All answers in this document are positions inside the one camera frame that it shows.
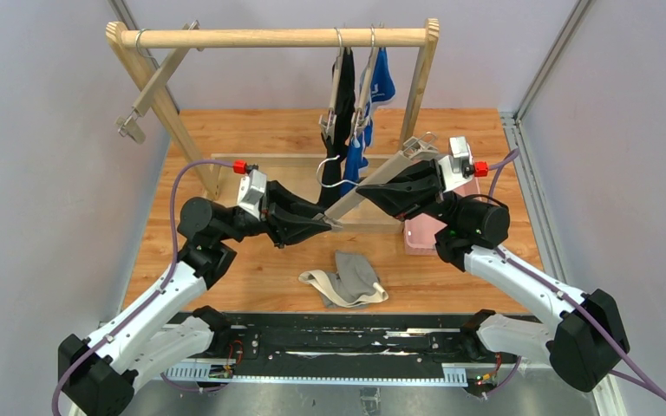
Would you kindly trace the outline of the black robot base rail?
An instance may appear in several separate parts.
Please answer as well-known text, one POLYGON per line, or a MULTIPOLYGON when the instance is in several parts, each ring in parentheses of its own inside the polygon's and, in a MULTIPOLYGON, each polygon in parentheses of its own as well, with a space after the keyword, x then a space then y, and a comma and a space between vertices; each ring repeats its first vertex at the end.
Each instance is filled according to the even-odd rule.
POLYGON ((470 315, 228 313, 220 341, 161 371, 159 380, 358 386, 469 387, 506 374, 513 354, 477 351, 470 315))

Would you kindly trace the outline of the grey underwear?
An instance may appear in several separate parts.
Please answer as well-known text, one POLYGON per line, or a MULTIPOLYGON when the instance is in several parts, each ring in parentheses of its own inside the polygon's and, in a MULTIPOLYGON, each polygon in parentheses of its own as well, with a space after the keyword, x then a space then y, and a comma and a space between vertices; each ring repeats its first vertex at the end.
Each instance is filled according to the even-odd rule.
POLYGON ((389 299, 365 256, 337 250, 334 259, 335 271, 308 270, 298 276, 300 283, 317 291, 326 309, 360 309, 389 299))

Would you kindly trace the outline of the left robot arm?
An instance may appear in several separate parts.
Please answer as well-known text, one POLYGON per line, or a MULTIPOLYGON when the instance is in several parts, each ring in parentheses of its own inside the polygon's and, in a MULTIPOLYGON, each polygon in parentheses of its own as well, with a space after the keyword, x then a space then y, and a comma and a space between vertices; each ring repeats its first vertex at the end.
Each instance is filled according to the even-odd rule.
POLYGON ((228 326, 215 309, 200 309, 172 331, 162 328, 230 269, 237 253, 227 241, 266 235, 283 248, 331 228, 323 208, 277 181, 246 192, 232 207, 202 197, 188 199, 176 225, 186 241, 160 278, 91 334, 71 334, 59 344, 53 414, 59 414, 59 399, 65 395, 86 415, 119 415, 148 381, 207 350, 228 326))

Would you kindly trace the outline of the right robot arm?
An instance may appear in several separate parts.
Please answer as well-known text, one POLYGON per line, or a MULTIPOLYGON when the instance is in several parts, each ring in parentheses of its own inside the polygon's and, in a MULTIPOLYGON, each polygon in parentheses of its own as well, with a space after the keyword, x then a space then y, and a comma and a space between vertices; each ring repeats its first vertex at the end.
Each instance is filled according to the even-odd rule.
POLYGON ((475 314, 466 329, 473 357, 493 352, 542 361, 569 386, 590 392, 630 351, 617 303, 601 289, 586 293, 549 277, 504 246, 508 206, 456 191, 488 170, 486 162, 453 168, 446 158, 422 161, 384 184, 360 184, 356 193, 398 220, 440 221, 439 259, 486 280, 534 316, 525 322, 493 311, 475 314))

